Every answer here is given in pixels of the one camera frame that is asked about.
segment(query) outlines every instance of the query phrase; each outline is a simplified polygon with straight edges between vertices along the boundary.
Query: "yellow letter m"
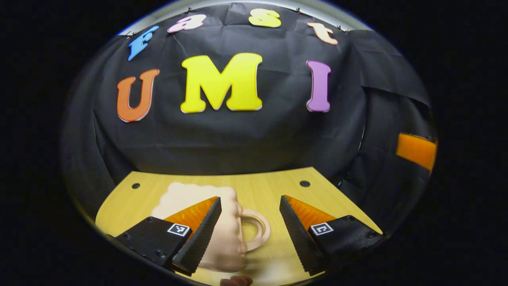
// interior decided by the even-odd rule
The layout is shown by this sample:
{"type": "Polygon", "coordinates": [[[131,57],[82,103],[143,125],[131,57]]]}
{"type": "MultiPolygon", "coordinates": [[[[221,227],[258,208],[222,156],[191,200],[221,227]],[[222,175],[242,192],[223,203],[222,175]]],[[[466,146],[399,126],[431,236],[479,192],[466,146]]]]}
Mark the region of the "yellow letter m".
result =
{"type": "Polygon", "coordinates": [[[182,62],[187,69],[185,102],[180,109],[184,113],[203,112],[206,103],[201,100],[201,88],[213,109],[218,110],[231,88],[231,97],[226,101],[230,110],[259,110],[262,102],[258,98],[256,74],[263,58],[255,53],[234,55],[220,73],[207,55],[198,55],[182,62]]]}

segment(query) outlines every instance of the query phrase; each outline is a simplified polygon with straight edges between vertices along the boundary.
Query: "foam letter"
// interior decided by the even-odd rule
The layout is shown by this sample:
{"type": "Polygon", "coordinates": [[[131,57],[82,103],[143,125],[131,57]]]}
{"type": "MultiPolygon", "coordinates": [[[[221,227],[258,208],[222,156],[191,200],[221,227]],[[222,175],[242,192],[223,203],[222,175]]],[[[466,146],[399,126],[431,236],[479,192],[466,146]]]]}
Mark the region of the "foam letter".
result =
{"type": "Polygon", "coordinates": [[[276,28],[281,24],[278,19],[280,15],[273,10],[252,9],[250,14],[252,17],[249,17],[249,22],[255,26],[276,28]]]}
{"type": "Polygon", "coordinates": [[[218,110],[231,87],[231,97],[226,101],[230,110],[259,110],[262,102],[258,98],[256,74],[263,58],[255,53],[234,55],[219,73],[207,55],[198,55],[182,62],[187,69],[185,101],[180,106],[184,113],[203,112],[206,103],[201,100],[203,89],[213,109],[218,110]]]}
{"type": "Polygon", "coordinates": [[[203,14],[185,17],[176,22],[176,24],[174,24],[173,26],[169,27],[168,33],[174,33],[181,30],[192,30],[201,27],[203,25],[203,21],[205,20],[205,18],[206,15],[203,14]]]}
{"type": "Polygon", "coordinates": [[[139,79],[143,81],[143,85],[141,86],[141,100],[135,108],[129,105],[129,97],[131,95],[131,86],[136,81],[136,78],[131,76],[118,83],[116,111],[120,119],[124,122],[139,121],[148,114],[152,105],[153,79],[158,74],[159,70],[153,69],[145,71],[139,76],[139,79]]]}
{"type": "Polygon", "coordinates": [[[146,45],[148,45],[146,42],[150,41],[152,38],[152,32],[157,30],[158,26],[154,26],[148,31],[141,34],[141,36],[137,37],[134,41],[132,41],[129,44],[129,47],[131,47],[131,55],[129,55],[129,58],[127,58],[128,61],[132,60],[139,52],[141,52],[146,45]]]}
{"type": "Polygon", "coordinates": [[[328,102],[328,74],[329,66],[316,61],[307,61],[307,66],[312,71],[312,95],[307,101],[309,111],[327,112],[330,110],[328,102]]]}
{"type": "Polygon", "coordinates": [[[321,23],[307,23],[307,25],[314,28],[314,32],[316,33],[316,36],[323,42],[329,43],[332,45],[336,45],[339,43],[339,42],[337,42],[337,40],[330,38],[329,33],[333,34],[333,31],[326,28],[323,24],[321,24],[321,23]]]}

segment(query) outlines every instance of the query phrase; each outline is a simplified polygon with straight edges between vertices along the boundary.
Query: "mug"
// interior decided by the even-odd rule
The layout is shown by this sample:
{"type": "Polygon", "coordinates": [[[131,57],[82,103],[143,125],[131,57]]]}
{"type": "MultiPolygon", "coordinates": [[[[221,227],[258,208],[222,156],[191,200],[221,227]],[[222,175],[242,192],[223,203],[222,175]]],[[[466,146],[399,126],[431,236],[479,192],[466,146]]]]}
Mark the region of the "mug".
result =
{"type": "Polygon", "coordinates": [[[242,208],[232,187],[171,183],[151,215],[165,219],[213,196],[220,197],[222,212],[198,267],[212,271],[237,272],[245,267],[245,254],[260,247],[270,238],[271,227],[262,214],[242,208]],[[258,228],[256,236],[248,242],[243,241],[242,220],[258,228]]]}

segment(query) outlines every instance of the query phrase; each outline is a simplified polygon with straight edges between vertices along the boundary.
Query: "pink mug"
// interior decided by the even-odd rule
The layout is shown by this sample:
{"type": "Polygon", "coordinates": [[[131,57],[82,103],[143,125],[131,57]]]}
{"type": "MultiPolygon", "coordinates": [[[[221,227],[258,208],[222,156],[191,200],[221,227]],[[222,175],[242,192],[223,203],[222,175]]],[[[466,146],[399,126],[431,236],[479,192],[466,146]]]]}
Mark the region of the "pink mug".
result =
{"type": "Polygon", "coordinates": [[[270,238],[271,228],[262,214],[242,208],[232,187],[172,183],[151,215],[165,219],[213,196],[220,197],[222,212],[198,267],[220,272],[237,272],[245,267],[245,254],[260,247],[270,238]],[[256,236],[248,242],[243,241],[242,219],[258,228],[256,236]]]}

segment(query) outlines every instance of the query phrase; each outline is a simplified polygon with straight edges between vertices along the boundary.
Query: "letter i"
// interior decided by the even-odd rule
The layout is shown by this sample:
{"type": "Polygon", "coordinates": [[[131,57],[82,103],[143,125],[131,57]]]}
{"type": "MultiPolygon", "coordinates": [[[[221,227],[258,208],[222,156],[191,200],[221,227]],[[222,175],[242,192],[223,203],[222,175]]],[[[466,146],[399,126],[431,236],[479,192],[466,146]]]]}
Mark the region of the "letter i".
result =
{"type": "Polygon", "coordinates": [[[317,61],[307,61],[312,71],[312,95],[307,101],[309,111],[327,112],[330,110],[328,102],[328,75],[331,69],[326,64],[317,61]]]}

